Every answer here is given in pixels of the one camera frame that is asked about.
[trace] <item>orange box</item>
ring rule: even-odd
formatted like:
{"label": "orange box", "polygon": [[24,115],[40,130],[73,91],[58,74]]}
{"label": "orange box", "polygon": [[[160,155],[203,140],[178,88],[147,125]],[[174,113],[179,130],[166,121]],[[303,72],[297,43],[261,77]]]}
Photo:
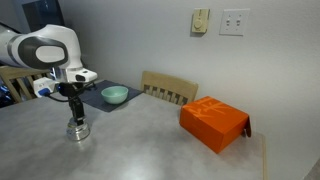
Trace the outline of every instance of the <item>orange box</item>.
{"label": "orange box", "polygon": [[251,136],[249,115],[212,97],[182,106],[180,125],[214,152],[221,152],[244,129]]}

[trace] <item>gray placemat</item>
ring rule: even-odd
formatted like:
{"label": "gray placemat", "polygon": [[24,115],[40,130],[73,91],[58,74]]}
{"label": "gray placemat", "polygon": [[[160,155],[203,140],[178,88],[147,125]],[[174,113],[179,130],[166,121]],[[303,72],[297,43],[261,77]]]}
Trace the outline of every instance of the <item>gray placemat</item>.
{"label": "gray placemat", "polygon": [[114,109],[116,109],[117,107],[130,101],[131,99],[133,99],[134,97],[136,97],[142,93],[141,91],[139,91],[137,89],[133,89],[131,87],[125,86],[129,90],[127,99],[121,104],[117,104],[117,105],[108,104],[103,100],[103,98],[101,96],[101,91],[103,89],[105,89],[107,87],[111,87],[111,86],[125,86],[125,85],[105,80],[100,83],[97,83],[96,89],[91,88],[90,90],[86,90],[79,97],[81,98],[81,100],[84,103],[86,103],[92,107],[98,108],[98,109],[105,111],[105,112],[111,112]]}

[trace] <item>table surface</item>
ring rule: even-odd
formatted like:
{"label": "table surface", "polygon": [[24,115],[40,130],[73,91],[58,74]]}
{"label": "table surface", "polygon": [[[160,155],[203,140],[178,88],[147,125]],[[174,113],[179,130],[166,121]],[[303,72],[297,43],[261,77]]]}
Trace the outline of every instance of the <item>table surface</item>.
{"label": "table surface", "polygon": [[110,113],[84,108],[91,134],[80,142],[66,137],[68,103],[39,98],[0,109],[0,179],[263,179],[258,133],[215,154],[179,125],[175,104],[141,94]]}

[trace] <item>light switch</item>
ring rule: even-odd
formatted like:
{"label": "light switch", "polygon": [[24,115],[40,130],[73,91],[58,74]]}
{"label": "light switch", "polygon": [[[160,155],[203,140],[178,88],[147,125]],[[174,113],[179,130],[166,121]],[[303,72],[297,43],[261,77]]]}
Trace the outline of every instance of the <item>light switch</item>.
{"label": "light switch", "polygon": [[192,19],[192,32],[206,33],[208,28],[210,9],[195,9]]}
{"label": "light switch", "polygon": [[243,36],[250,9],[225,9],[221,19],[220,34]]}

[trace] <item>electrical outlet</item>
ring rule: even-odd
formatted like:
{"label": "electrical outlet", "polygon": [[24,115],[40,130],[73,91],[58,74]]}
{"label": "electrical outlet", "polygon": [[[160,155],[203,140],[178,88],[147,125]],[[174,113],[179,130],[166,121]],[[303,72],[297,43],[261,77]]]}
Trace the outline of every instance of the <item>electrical outlet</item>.
{"label": "electrical outlet", "polygon": [[225,9],[220,26],[221,35],[243,36],[250,9]]}

